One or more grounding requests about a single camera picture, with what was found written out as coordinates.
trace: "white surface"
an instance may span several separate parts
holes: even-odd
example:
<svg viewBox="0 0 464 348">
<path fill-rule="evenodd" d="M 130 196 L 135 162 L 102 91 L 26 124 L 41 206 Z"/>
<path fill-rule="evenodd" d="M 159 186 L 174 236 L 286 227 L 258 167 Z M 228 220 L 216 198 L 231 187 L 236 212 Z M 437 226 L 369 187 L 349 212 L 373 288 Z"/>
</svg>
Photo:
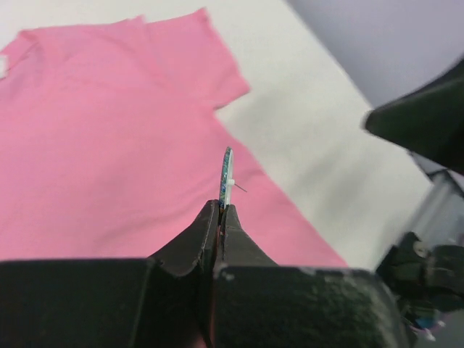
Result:
<svg viewBox="0 0 464 348">
<path fill-rule="evenodd" d="M 401 149 L 360 130 L 369 106 L 285 2 L 0 0 L 0 45 L 20 28 L 161 20 L 203 6 L 252 86 L 218 117 L 350 265 L 373 267 L 428 181 Z"/>
</svg>

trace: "pin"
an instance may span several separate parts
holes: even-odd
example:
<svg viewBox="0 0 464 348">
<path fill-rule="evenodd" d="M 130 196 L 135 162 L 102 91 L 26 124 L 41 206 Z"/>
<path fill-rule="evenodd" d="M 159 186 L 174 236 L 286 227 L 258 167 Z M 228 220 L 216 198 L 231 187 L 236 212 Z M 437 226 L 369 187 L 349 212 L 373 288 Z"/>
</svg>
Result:
<svg viewBox="0 0 464 348">
<path fill-rule="evenodd" d="M 243 192 L 247 192 L 247 193 L 248 193 L 248 191 L 247 191 L 246 189 L 244 189 L 243 187 L 240 187 L 240 186 L 237 185 L 236 183 L 234 184 L 234 186 L 237 186 L 237 187 L 238 187 L 239 189 L 241 189 Z"/>
</svg>

